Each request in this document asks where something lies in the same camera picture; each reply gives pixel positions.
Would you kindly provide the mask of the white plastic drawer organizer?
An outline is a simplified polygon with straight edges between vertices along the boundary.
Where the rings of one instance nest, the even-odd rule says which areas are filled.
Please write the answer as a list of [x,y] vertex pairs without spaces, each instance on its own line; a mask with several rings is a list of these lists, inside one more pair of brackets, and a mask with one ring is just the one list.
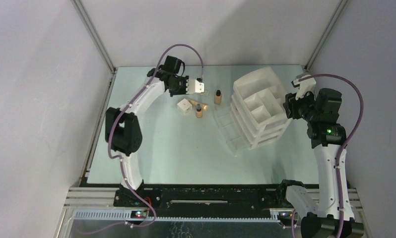
[[233,83],[232,117],[250,150],[279,140],[291,120],[283,103],[288,91],[271,67],[254,70]]

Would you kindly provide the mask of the clear acrylic drawer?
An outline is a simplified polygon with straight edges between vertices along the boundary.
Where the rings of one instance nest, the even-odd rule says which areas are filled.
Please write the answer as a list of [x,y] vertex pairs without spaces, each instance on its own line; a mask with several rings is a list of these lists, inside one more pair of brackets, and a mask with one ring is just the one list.
[[240,127],[234,117],[230,106],[222,107],[216,105],[213,110],[214,120],[220,133],[221,140],[233,156],[237,156],[247,148]]

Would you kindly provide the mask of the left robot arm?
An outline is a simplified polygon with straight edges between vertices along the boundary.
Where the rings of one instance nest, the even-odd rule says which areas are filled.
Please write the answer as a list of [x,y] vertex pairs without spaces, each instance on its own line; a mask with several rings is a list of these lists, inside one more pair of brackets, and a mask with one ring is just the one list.
[[176,57],[167,56],[164,63],[152,68],[132,99],[119,108],[109,107],[105,113],[105,140],[110,151],[120,160],[123,176],[122,186],[129,189],[125,200],[131,206],[144,202],[144,192],[140,190],[143,178],[139,171],[137,151],[142,144],[140,118],[152,103],[163,93],[171,97],[185,95],[188,91],[189,76],[179,74],[185,63]]

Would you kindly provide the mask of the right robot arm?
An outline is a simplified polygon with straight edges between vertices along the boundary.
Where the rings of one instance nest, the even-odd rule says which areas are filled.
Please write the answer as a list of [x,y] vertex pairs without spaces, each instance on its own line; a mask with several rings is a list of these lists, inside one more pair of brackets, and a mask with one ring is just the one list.
[[364,225],[355,221],[348,197],[345,176],[347,139],[343,126],[337,123],[342,94],[323,88],[318,95],[306,92],[302,97],[289,93],[283,104],[289,119],[304,119],[311,140],[319,174],[319,201],[308,195],[303,185],[292,182],[276,194],[282,207],[293,206],[301,217],[300,232],[304,238],[361,238]]

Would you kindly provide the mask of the white cosmetic box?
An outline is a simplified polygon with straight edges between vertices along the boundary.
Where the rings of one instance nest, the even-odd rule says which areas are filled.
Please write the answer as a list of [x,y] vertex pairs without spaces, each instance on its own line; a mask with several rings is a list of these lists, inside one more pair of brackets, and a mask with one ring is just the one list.
[[186,116],[193,110],[192,104],[187,99],[182,99],[180,102],[178,102],[177,108],[184,116]]

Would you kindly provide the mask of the beige concealer stick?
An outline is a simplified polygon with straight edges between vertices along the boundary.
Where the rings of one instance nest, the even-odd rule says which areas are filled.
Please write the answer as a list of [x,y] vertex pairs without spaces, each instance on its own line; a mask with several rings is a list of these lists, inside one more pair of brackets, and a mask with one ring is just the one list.
[[198,102],[198,101],[193,100],[193,99],[190,99],[190,98],[186,98],[186,100],[187,100],[191,105],[193,105],[193,106],[200,105],[200,107],[201,107],[204,111],[207,111],[207,110],[208,110],[208,105],[207,105],[207,104]]

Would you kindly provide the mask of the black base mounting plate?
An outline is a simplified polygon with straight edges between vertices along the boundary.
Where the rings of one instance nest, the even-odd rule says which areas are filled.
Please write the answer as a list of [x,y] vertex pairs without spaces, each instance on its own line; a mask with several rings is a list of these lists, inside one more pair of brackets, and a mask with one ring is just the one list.
[[253,219],[273,218],[274,209],[292,208],[286,189],[302,182],[279,184],[142,184],[134,195],[120,186],[115,207],[146,207],[150,202],[161,218]]

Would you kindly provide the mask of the aluminium frame rail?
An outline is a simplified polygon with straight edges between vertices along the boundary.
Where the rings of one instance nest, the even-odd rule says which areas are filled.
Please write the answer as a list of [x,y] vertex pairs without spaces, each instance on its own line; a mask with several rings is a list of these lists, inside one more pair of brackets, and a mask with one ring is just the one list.
[[76,10],[80,20],[84,24],[85,29],[87,30],[90,38],[95,45],[96,49],[98,50],[100,56],[102,57],[103,61],[105,62],[107,68],[110,70],[112,74],[115,73],[116,67],[114,66],[111,57],[98,33],[94,23],[81,0],[71,0],[74,9]]

